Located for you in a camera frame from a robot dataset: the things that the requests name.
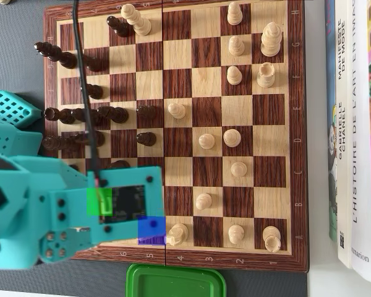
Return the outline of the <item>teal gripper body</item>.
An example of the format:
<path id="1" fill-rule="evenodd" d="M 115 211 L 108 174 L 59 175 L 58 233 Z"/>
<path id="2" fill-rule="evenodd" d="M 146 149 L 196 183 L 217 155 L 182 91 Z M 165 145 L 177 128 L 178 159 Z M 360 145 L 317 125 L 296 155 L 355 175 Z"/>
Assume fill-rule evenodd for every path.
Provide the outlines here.
<path id="1" fill-rule="evenodd" d="M 88 227 L 87 189 L 63 189 L 48 192 L 49 231 Z"/>

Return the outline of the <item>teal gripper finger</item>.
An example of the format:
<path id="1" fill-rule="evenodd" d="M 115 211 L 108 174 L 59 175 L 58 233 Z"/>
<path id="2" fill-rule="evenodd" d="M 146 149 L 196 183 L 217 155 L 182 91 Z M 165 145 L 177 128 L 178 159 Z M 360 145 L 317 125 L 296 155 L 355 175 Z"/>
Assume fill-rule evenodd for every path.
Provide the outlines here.
<path id="1" fill-rule="evenodd" d="M 49 231 L 40 239 L 40 259 L 45 263 L 53 263 L 91 247 L 89 228 Z"/>

